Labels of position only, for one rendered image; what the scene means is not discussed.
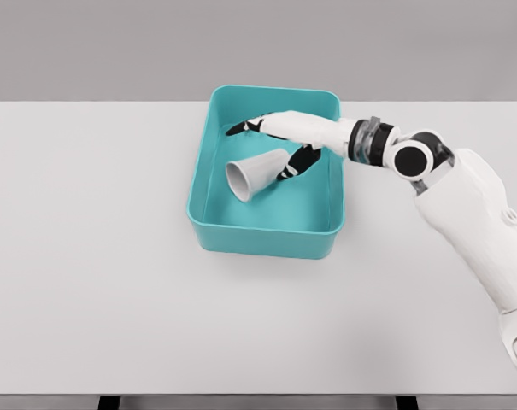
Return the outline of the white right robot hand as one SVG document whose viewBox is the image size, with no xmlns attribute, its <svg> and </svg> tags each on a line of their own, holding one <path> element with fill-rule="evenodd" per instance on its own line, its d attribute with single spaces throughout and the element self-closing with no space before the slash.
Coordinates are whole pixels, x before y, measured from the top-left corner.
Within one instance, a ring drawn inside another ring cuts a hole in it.
<svg viewBox="0 0 517 410">
<path fill-rule="evenodd" d="M 333 138 L 336 122 L 318 115 L 298 111 L 268 113 L 243 120 L 229 128 L 225 135 L 259 132 L 271 138 L 292 141 L 297 149 L 277 174 L 278 181 L 291 179 L 308 171 L 320 158 L 322 149 L 336 145 Z"/>
</svg>

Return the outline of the teal plastic basket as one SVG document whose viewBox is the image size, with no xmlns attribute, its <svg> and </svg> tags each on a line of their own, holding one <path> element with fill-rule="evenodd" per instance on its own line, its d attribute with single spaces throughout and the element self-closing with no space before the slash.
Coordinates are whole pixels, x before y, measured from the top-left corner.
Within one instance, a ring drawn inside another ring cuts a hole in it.
<svg viewBox="0 0 517 410">
<path fill-rule="evenodd" d="M 256 132 L 226 136 L 242 120 L 296 110 L 336 120 L 340 100 L 330 91 L 223 85 L 211 95 L 186 213 L 206 250 L 321 259 L 344 225 L 344 164 L 330 150 L 303 175 L 269 185 L 247 202 L 229 188 L 225 166 L 296 143 Z"/>
</svg>

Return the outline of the white paper cup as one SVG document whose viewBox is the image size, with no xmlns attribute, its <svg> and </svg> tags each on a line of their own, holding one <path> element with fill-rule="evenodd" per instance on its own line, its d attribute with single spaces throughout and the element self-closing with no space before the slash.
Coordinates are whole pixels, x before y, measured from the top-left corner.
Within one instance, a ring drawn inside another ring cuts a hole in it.
<svg viewBox="0 0 517 410">
<path fill-rule="evenodd" d="M 285 149 L 274 149 L 239 161 L 229 161 L 225 172 L 233 195 L 240 202 L 249 202 L 266 189 L 285 168 L 290 154 Z"/>
</svg>

